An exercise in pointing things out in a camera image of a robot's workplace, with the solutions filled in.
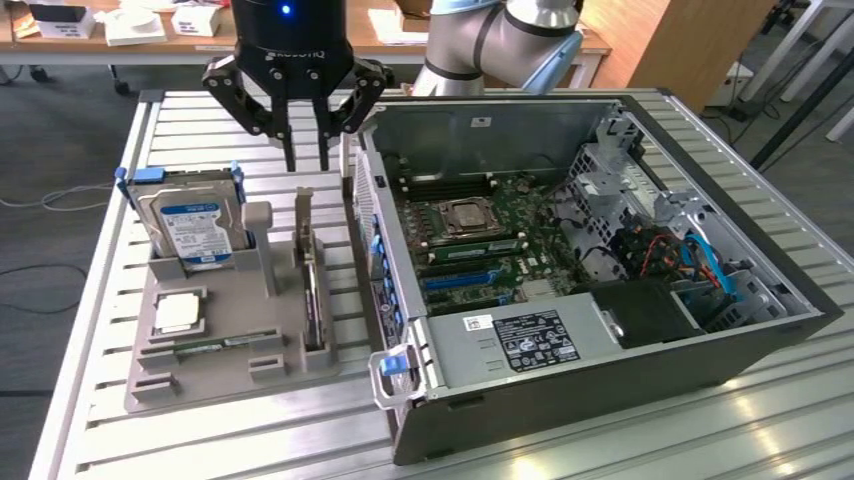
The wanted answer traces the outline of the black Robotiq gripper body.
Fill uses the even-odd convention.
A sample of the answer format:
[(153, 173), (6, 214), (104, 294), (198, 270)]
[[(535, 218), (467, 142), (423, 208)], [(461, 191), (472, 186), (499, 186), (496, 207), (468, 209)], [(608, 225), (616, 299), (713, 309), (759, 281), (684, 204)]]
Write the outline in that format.
[(343, 1), (230, 3), (240, 71), (270, 96), (327, 98), (353, 66)]

